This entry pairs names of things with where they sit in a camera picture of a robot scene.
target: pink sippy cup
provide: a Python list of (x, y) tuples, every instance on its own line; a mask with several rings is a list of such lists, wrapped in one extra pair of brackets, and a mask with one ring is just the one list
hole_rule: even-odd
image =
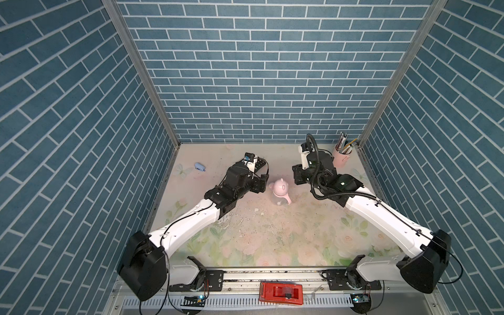
[(283, 178), (277, 180), (276, 182), (270, 183), (270, 188), (273, 191), (273, 202), (278, 206), (284, 204), (285, 201), (288, 205), (292, 203), (287, 193), (289, 189), (289, 184), (283, 180)]

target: brick wall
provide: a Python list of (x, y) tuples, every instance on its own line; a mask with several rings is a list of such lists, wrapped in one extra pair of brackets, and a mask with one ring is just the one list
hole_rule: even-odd
[(431, 0), (119, 1), (183, 142), (357, 137)]
[(102, 311), (172, 149), (100, 0), (0, 2), (0, 314)]
[(451, 313), (504, 312), (503, 16), (449, 0), (364, 147), (388, 201), (450, 233), (467, 272), (438, 286)]

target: red device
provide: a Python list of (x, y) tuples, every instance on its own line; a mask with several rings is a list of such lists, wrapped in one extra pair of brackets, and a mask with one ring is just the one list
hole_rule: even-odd
[(303, 286), (277, 282), (261, 282), (259, 301), (303, 305)]

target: pen holder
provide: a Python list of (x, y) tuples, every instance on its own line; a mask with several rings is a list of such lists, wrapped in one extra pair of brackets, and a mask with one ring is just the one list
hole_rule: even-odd
[(333, 151), (333, 165), (336, 168), (343, 167), (346, 164), (346, 161), (350, 159), (350, 154), (341, 154), (336, 149)]

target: pink cup handle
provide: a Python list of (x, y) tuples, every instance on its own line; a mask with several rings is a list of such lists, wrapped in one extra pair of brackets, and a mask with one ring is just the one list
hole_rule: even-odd
[(285, 195), (285, 196), (282, 196), (283, 198), (285, 198), (287, 200), (287, 204), (290, 205), (292, 203), (292, 201), (290, 200), (289, 198), (289, 194)]

